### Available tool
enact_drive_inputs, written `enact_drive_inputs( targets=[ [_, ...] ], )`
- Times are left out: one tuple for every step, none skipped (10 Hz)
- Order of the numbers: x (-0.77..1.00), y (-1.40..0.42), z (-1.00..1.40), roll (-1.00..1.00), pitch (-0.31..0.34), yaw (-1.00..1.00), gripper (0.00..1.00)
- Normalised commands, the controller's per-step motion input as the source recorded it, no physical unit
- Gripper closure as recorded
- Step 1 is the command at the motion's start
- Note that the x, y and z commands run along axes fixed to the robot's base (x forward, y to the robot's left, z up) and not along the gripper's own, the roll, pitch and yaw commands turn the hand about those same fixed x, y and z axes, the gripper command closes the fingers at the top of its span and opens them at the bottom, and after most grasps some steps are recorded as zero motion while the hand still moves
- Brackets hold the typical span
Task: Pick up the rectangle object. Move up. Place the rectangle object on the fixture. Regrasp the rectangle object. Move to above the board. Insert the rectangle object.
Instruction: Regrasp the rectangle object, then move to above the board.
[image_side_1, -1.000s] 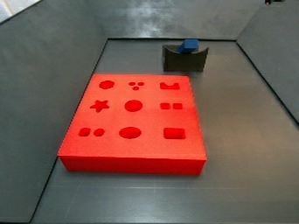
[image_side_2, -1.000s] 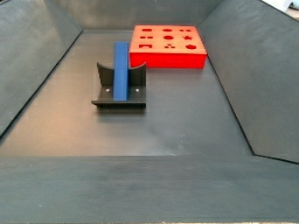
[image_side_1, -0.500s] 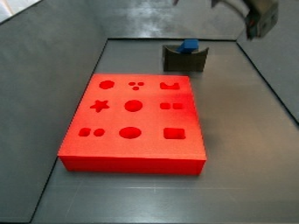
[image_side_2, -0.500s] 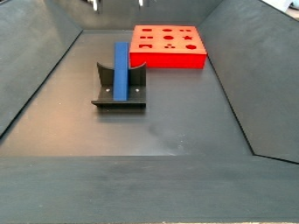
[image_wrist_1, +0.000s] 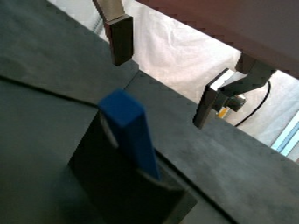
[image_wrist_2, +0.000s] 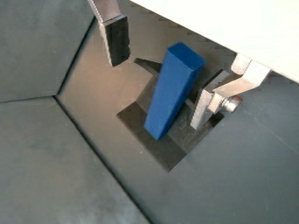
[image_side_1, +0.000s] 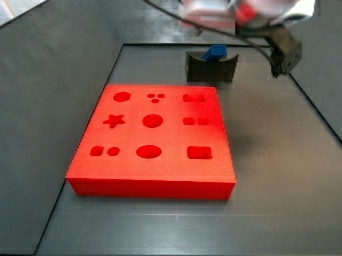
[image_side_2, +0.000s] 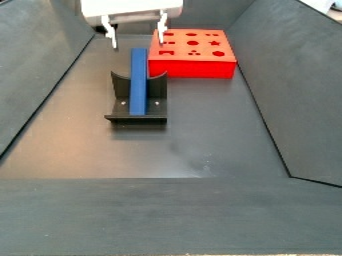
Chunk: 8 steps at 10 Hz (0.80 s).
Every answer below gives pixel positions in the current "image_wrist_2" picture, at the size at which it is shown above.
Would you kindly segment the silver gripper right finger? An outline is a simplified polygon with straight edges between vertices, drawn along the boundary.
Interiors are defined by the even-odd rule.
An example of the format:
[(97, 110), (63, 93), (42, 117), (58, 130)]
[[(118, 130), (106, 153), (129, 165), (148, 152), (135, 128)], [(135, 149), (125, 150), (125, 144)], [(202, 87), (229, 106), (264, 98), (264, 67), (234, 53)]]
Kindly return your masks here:
[(232, 113), (241, 98), (238, 94), (260, 86), (270, 69), (238, 54), (230, 65), (230, 73), (221, 71), (200, 92), (190, 126), (197, 130), (220, 109)]

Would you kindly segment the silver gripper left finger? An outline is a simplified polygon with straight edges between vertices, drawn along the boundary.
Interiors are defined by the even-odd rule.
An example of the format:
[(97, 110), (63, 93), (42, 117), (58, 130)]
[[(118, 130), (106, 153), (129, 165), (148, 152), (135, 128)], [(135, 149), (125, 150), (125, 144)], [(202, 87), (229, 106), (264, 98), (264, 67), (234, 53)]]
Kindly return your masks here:
[(107, 63), (115, 67), (130, 53), (126, 16), (119, 12), (117, 0), (87, 0), (87, 4), (97, 19)]

